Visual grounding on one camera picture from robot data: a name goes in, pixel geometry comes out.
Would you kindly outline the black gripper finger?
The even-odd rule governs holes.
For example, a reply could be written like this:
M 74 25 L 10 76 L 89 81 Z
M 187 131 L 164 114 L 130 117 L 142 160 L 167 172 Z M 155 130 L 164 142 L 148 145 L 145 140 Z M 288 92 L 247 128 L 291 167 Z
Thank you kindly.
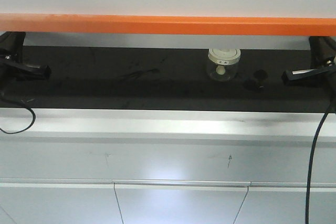
M 7 31 L 1 34 L 1 57 L 19 59 L 22 56 L 25 32 Z
M 310 36 L 309 45 L 312 68 L 335 64 L 335 40 L 332 37 Z
M 327 67 L 283 72 L 281 79 L 286 86 L 319 87 L 324 79 L 335 73 L 335 65 Z
M 51 75 L 48 65 L 31 66 L 1 58 L 1 66 L 5 67 L 6 76 L 16 80 L 48 80 Z

